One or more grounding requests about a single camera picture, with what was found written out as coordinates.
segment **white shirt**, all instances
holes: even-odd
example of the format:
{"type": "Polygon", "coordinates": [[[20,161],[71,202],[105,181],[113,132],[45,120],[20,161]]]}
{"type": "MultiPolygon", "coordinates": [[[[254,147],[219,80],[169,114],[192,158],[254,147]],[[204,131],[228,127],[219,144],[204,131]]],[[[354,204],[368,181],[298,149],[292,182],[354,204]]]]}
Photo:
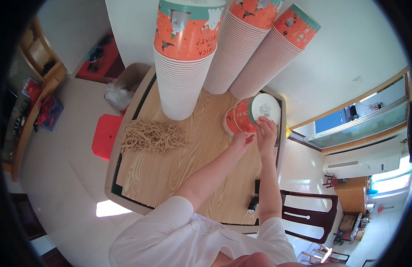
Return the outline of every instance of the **white shirt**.
{"type": "Polygon", "coordinates": [[[231,259],[264,252],[275,264],[297,261],[282,219],[268,219],[253,238],[194,214],[182,196],[169,198],[124,230],[109,248],[109,261],[113,267],[210,267],[220,251],[231,259]]]}

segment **person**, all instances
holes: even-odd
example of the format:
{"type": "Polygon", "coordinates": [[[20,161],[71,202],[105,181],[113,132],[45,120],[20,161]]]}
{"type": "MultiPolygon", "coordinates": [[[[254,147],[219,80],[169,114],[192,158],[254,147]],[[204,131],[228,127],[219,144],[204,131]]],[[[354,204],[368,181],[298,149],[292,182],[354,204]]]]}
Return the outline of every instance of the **person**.
{"type": "Polygon", "coordinates": [[[304,266],[296,262],[294,248],[283,228],[282,198],[273,153],[277,127],[272,120],[260,117],[255,128],[262,162],[257,238],[195,213],[254,142],[254,136],[238,132],[216,159],[191,174],[173,196],[116,238],[109,249],[111,266],[304,266]]]}

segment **blue basket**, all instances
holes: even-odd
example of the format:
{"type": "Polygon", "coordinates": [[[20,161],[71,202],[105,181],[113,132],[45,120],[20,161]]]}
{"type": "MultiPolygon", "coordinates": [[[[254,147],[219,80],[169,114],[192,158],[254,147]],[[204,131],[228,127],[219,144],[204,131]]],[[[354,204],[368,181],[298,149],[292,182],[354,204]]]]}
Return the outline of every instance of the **blue basket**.
{"type": "Polygon", "coordinates": [[[64,110],[64,107],[57,99],[53,98],[53,100],[53,106],[49,110],[47,119],[42,124],[42,128],[49,131],[53,131],[53,128],[55,127],[56,122],[58,121],[59,116],[62,113],[62,110],[64,110]]]}

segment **tiled floor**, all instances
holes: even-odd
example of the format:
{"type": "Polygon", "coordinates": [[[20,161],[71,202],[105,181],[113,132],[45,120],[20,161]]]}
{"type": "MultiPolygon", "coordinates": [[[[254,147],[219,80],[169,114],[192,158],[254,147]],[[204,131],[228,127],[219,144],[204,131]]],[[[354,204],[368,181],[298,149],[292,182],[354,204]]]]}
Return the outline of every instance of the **tiled floor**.
{"type": "MultiPolygon", "coordinates": [[[[93,155],[91,144],[98,118],[103,114],[116,115],[104,101],[104,92],[104,84],[67,78],[56,93],[64,112],[53,132],[40,130],[32,134],[19,177],[49,239],[75,267],[109,266],[110,243],[140,216],[129,213],[96,217],[96,204],[107,200],[103,186],[108,163],[93,155]]],[[[320,152],[287,140],[281,188],[333,194],[332,189],[321,185],[323,161],[320,152]]],[[[287,204],[317,210],[329,208],[325,202],[290,198],[287,204]]],[[[297,230],[320,234],[320,230],[307,227],[297,230]]],[[[289,238],[297,255],[311,247],[310,242],[289,238]]]]}

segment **air conditioner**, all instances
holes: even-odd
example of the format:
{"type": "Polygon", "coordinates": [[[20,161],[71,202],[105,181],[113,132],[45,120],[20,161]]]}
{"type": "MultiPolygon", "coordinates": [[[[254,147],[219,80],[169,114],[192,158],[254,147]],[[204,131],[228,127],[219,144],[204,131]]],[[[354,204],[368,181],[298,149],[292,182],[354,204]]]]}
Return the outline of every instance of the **air conditioner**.
{"type": "Polygon", "coordinates": [[[323,170],[338,179],[380,174],[399,168],[401,145],[398,138],[379,144],[327,155],[323,170]]]}

